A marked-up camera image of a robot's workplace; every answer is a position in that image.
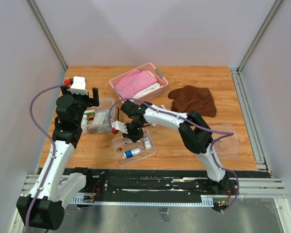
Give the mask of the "clear plastic medicine box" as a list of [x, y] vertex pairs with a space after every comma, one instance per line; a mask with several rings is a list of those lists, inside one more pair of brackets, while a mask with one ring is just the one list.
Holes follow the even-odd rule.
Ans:
[[112, 134], [108, 119], [111, 117], [111, 123], [118, 120], [119, 109], [110, 107], [114, 104], [112, 98], [99, 99], [98, 107], [89, 107], [84, 112], [81, 122], [82, 134]]

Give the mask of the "small bandage roll packet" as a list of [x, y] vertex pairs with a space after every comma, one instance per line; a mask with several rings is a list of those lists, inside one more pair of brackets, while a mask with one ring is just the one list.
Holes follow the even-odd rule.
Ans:
[[152, 149], [151, 141], [148, 137], [144, 139], [144, 146], [146, 150]]

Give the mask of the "clear divided tray insert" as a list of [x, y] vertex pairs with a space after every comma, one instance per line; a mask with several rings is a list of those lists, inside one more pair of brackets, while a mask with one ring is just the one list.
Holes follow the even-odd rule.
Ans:
[[[156, 146], [152, 140], [152, 137], [149, 133], [149, 131], [147, 129], [143, 129], [143, 133], [144, 133], [144, 137], [141, 138], [140, 140], [138, 140], [137, 142], [135, 143], [130, 143], [130, 144], [127, 144], [125, 145], [124, 142], [126, 141], [131, 141], [130, 139], [128, 138], [124, 138], [124, 137], [117, 137], [117, 138], [114, 138], [112, 141], [111, 141], [111, 146], [112, 146], [112, 149], [113, 149], [113, 153], [114, 153], [114, 156], [115, 156], [115, 159], [118, 163], [118, 165], [120, 167], [125, 167], [125, 166], [128, 166], [128, 165], [131, 165], [133, 163], [136, 163], [138, 161], [141, 161], [145, 158], [148, 158], [150, 156], [153, 156], [157, 153], [157, 149], [156, 149]], [[151, 145], [152, 145], [152, 149], [150, 150], [146, 150], [145, 149], [145, 146], [144, 146], [144, 139], [145, 138], [149, 138], [150, 141], [151, 141]], [[117, 152], [117, 148], [122, 148], [122, 152]], [[136, 155], [132, 158], [124, 158], [123, 157], [123, 153], [125, 151], [128, 151], [128, 150], [132, 150], [132, 149], [135, 149], [135, 148], [140, 148], [142, 153], [139, 154], [139, 155]]]

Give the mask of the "white blue pill bottle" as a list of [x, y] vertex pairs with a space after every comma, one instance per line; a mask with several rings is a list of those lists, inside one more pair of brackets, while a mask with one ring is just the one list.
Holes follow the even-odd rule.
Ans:
[[135, 148], [135, 149], [132, 149], [132, 150], [125, 151], [123, 153], [123, 157], [124, 158], [132, 158], [132, 157], [134, 157], [136, 155], [139, 155], [141, 153], [142, 153], [142, 151], [141, 151], [140, 148]]

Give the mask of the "clear box lid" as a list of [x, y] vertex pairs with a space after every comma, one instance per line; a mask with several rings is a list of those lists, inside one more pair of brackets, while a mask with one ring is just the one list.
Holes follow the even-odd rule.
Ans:
[[222, 161], [237, 157], [240, 144], [234, 126], [232, 124], [220, 124], [210, 125], [210, 128], [215, 131], [234, 133], [232, 136], [222, 138], [214, 144], [213, 150], [216, 152], [218, 159]]

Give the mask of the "green medicine box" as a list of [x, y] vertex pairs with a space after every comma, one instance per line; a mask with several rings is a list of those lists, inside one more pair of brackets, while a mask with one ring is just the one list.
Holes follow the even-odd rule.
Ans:
[[91, 109], [91, 110], [87, 110], [84, 112], [85, 115], [87, 115], [88, 117], [94, 117], [96, 114], [95, 109]]

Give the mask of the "white gauze pad packet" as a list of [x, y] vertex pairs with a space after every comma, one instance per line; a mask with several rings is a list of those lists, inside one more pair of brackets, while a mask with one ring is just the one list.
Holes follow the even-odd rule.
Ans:
[[94, 116], [93, 125], [100, 125], [104, 123], [105, 117], [108, 116], [108, 112], [97, 112]]

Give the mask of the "white medicine bottle green label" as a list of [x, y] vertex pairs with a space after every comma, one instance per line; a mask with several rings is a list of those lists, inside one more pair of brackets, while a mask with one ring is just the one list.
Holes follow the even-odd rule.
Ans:
[[83, 115], [81, 124], [82, 125], [87, 125], [87, 123], [88, 123], [88, 116], [87, 115]]

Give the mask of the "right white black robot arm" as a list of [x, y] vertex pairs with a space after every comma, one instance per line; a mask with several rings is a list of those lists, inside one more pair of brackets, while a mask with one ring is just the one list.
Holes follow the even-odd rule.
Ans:
[[222, 194], [227, 189], [227, 171], [222, 167], [214, 144], [234, 133], [210, 129], [196, 111], [176, 113], [148, 102], [142, 101], [138, 105], [132, 100], [126, 100], [122, 104], [121, 111], [132, 119], [131, 123], [124, 124], [123, 136], [136, 142], [143, 137], [142, 128], [145, 124], [158, 124], [178, 131], [185, 148], [198, 155], [204, 164], [211, 191]]

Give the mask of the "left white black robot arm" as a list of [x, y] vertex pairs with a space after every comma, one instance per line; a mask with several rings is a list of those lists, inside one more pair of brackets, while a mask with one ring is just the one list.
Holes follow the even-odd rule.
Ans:
[[93, 96], [85, 88], [74, 89], [64, 84], [62, 95], [56, 100], [55, 129], [52, 135], [42, 131], [51, 141], [45, 165], [27, 196], [20, 196], [16, 207], [26, 227], [46, 231], [57, 230], [63, 222], [65, 210], [76, 194], [89, 192], [94, 187], [92, 172], [76, 167], [64, 183], [60, 183], [69, 158], [74, 153], [82, 134], [81, 122], [89, 107], [99, 106], [98, 89]]

